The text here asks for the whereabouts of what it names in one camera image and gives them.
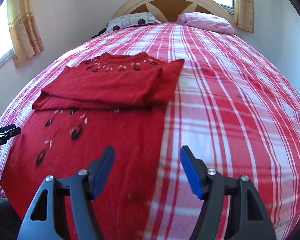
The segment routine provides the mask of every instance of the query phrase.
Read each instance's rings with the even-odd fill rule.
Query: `silver bolt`
[[[208,169],[208,174],[209,175],[216,175],[217,171],[215,169],[213,169],[213,168],[210,168],[210,169]]]
[[[47,182],[50,182],[50,181],[53,181],[53,176],[52,175],[48,175],[47,177],[46,177],[46,181]]]
[[[242,175],[241,176],[241,180],[242,181],[248,181],[249,180],[249,177],[247,175]]]
[[[79,171],[78,171],[78,174],[79,174],[80,176],[86,175],[87,173],[88,173],[88,171],[87,171],[86,169],[82,169],[82,170],[79,170]]]

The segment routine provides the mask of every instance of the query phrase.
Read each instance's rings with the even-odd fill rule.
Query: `wall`
[[[0,116],[20,90],[65,52],[96,35],[128,0],[31,0],[45,50],[21,68],[0,66]]]
[[[254,34],[242,38],[263,54],[300,95],[300,16],[289,0],[254,0]]]

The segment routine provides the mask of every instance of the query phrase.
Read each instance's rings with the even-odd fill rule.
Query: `mattress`
[[[104,52],[185,59],[168,104],[157,180],[141,239],[189,239],[202,201],[191,192],[179,159],[188,145],[224,176],[246,174],[258,190],[278,239],[300,219],[300,97],[260,53],[236,36],[166,23],[104,34],[73,49],[31,80],[10,103],[0,126],[22,128],[40,90],[65,66]],[[14,139],[0,149],[0,177]],[[0,186],[0,195],[5,196]],[[226,230],[225,198],[217,239]]]

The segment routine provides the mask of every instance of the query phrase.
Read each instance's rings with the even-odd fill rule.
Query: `bed sheet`
[[[224,176],[247,174],[259,191],[278,239],[300,219],[300,97],[261,54],[236,36],[166,23],[104,34],[73,49],[31,80],[0,118],[22,127],[40,89],[65,66],[104,52],[145,51],[164,61],[185,59],[165,116],[160,165],[146,230],[140,239],[189,239],[202,202],[192,194],[179,159],[188,145]],[[0,149],[0,177],[11,139]],[[0,187],[0,195],[5,196]],[[225,198],[217,239],[223,239]]]

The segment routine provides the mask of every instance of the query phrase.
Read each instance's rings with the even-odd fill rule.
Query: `wooden headboard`
[[[235,34],[241,37],[232,16],[213,0],[130,0],[113,17],[138,12],[150,12],[161,22],[175,22],[179,14],[187,12],[210,13],[229,21]]]

